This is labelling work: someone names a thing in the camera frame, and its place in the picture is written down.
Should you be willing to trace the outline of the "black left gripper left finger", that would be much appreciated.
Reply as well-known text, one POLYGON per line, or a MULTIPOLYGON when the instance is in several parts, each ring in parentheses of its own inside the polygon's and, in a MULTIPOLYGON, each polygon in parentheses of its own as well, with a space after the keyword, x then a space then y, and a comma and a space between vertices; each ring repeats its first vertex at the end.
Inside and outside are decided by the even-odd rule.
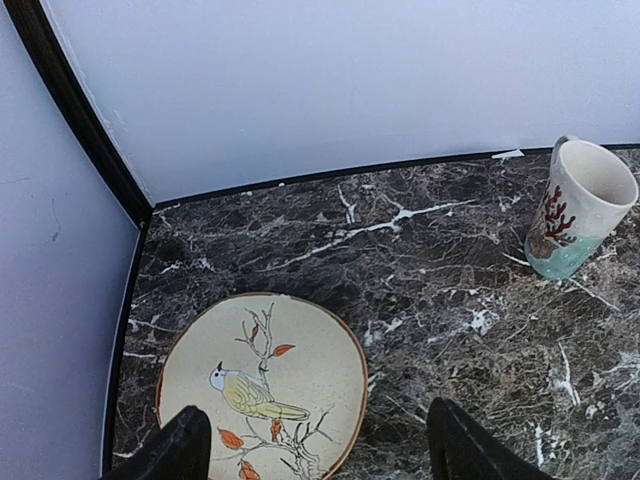
POLYGON ((211 424, 196 406, 183 408, 124 464, 104 480, 207 480, 211 424))

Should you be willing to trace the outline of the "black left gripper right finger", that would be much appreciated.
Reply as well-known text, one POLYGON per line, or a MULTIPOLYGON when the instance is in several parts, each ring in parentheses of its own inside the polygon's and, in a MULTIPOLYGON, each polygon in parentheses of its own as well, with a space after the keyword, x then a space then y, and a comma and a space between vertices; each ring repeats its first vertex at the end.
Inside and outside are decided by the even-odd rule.
POLYGON ((455 402, 436 397, 427 416, 432 475, 444 480, 550 480, 455 402))

